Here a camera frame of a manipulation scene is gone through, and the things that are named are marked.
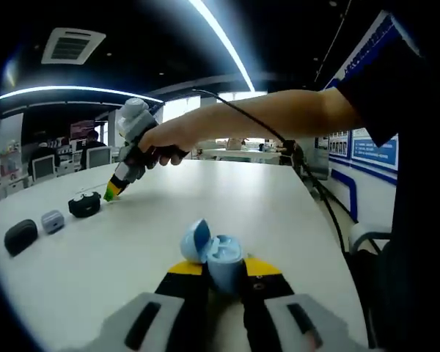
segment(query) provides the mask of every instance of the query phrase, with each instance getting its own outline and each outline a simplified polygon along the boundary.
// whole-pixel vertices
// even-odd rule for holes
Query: led light strip
[[[44,86],[44,87],[25,88],[25,89],[20,89],[20,90],[14,91],[14,92],[0,95],[0,100],[5,99],[5,98],[9,98],[9,97],[13,97],[13,96],[19,95],[19,94],[26,94],[26,93],[32,93],[32,92],[42,92],[44,90],[87,90],[90,92],[102,92],[102,93],[112,93],[112,94],[125,95],[128,97],[141,98],[141,99],[156,101],[157,103],[163,103],[162,100],[150,98],[150,97],[145,97],[144,95],[121,92],[119,90],[93,88],[93,87],[81,87],[81,86]]]
[[[230,53],[230,56],[235,61],[236,66],[238,66],[238,69],[240,70],[241,75],[246,81],[246,84],[248,84],[249,89],[251,90],[251,92],[254,92],[254,86],[252,85],[251,79],[249,78],[248,73],[246,72],[246,68],[244,68],[244,65],[241,62],[238,53],[236,52],[235,48],[233,48],[233,45],[230,42],[230,39],[228,39],[224,30],[220,27],[219,22],[217,22],[215,17],[213,17],[212,13],[204,5],[202,0],[189,0],[189,2],[191,2],[192,6],[194,6],[197,11],[199,11],[202,17],[207,21],[209,26],[212,27],[215,34],[217,34],[217,37],[220,38],[221,42]]]

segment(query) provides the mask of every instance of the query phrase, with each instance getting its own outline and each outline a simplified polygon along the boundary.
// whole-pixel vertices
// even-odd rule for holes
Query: desk
[[[249,158],[251,161],[254,159],[267,160],[272,158],[278,158],[280,153],[261,152],[259,150],[227,150],[225,148],[219,149],[204,149],[203,155],[216,156],[216,159],[221,157],[239,157]]]
[[[367,345],[359,297],[331,228],[290,167],[185,160],[157,166],[99,213],[76,219],[67,201],[79,191],[103,193],[116,164],[55,178],[0,202],[0,279],[25,326],[45,350],[81,347],[105,318],[142,292],[153,292],[183,260],[179,242],[194,221],[234,235],[244,253],[280,268],[296,293],[310,294]],[[23,219],[58,209],[65,227],[41,235],[11,259],[5,232]],[[219,320],[216,351],[249,351],[243,307]]]

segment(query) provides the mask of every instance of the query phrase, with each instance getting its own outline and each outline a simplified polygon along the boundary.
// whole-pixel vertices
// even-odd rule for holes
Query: hand
[[[153,152],[156,153],[156,147],[176,145],[181,150],[189,152],[198,141],[195,129],[191,128],[189,116],[183,115],[147,131],[139,143],[139,148],[145,153],[151,147],[155,147]],[[178,165],[182,161],[178,155],[163,155],[160,157],[160,164],[165,166],[169,160],[171,160],[172,165]]]

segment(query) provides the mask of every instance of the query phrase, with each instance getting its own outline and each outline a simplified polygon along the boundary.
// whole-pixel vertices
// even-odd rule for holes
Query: black ceiling
[[[348,0],[203,2],[231,40],[256,89],[268,91],[322,88],[377,13],[364,0],[352,1],[341,34],[315,83]],[[4,70],[1,94],[45,85],[150,94],[173,84],[239,73],[189,0],[47,1],[29,13],[20,33],[21,44]],[[84,65],[42,65],[45,44],[56,27],[102,32],[106,39]],[[258,73],[267,73],[269,78],[256,79]],[[248,90],[243,79],[203,85],[213,91]],[[167,100],[173,94],[157,96]],[[42,93],[31,95],[36,99]],[[12,107],[0,103],[3,109]]]

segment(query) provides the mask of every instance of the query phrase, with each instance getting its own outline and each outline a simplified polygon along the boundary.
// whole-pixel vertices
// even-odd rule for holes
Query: air conditioning vent
[[[105,37],[105,34],[84,29],[55,28],[41,63],[82,65]]]

